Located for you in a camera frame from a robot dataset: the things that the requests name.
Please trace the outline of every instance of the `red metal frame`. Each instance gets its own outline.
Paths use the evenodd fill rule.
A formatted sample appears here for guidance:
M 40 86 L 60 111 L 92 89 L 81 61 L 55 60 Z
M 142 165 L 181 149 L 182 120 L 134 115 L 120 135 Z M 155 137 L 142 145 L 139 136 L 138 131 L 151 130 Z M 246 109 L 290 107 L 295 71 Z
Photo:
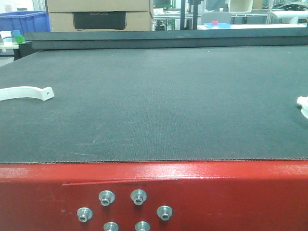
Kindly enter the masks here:
M 137 206 L 135 189 L 148 193 Z M 115 193 L 102 207 L 98 194 Z M 308 161 L 193 161 L 0 165 L 0 230 L 307 231 Z M 156 210 L 174 215 L 161 221 Z M 93 218 L 77 219 L 88 206 Z

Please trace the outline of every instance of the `white curved plastic part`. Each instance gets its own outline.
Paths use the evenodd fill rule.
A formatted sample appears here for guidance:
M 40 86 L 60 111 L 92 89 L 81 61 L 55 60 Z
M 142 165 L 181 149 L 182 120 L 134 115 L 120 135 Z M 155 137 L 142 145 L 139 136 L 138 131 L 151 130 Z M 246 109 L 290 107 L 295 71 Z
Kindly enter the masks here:
M 0 101 L 16 98 L 36 98 L 45 101 L 53 97 L 54 93 L 51 87 L 41 89 L 36 87 L 22 86 L 0 89 Z
M 298 97 L 297 104 L 302 106 L 302 114 L 308 119 L 308 97 Z

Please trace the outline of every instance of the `cutting table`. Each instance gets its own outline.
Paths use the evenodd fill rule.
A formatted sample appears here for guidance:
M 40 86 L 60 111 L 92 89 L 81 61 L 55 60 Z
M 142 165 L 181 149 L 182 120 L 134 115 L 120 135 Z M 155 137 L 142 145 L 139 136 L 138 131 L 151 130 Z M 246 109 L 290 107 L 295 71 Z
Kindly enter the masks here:
M 3 230 L 307 230 L 307 53 L 61 49 L 1 67 L 0 88 L 55 95 L 0 102 Z

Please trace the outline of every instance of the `metal bolt head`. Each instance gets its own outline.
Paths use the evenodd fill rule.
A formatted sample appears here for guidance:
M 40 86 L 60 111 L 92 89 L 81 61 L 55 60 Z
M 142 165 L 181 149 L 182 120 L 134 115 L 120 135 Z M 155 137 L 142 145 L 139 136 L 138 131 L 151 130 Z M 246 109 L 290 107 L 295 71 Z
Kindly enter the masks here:
M 104 230 L 105 231 L 118 231 L 119 226 L 114 222 L 108 222 L 104 224 Z
M 159 216 L 159 218 L 161 218 L 163 221 L 167 221 L 170 219 L 170 217 L 172 216 L 172 208 L 164 205 L 164 206 L 160 206 L 157 209 L 157 215 Z
M 93 212 L 91 209 L 83 207 L 77 210 L 77 216 L 80 222 L 87 222 L 93 217 Z
M 130 194 L 130 198 L 135 205 L 142 205 L 147 199 L 147 194 L 144 190 L 137 189 Z
M 109 190 L 102 191 L 99 194 L 102 206 L 109 206 L 113 201 L 115 201 L 115 198 L 115 194 Z
M 150 224 L 146 221 L 140 221 L 135 225 L 136 231 L 150 231 Z

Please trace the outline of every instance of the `dark gray felt surface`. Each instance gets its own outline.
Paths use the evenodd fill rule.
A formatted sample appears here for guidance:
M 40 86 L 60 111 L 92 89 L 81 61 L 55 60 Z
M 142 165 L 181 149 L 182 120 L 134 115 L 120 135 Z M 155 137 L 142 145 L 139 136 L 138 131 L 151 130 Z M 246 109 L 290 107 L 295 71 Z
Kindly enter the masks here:
M 44 51 L 0 67 L 0 162 L 307 159 L 308 46 Z

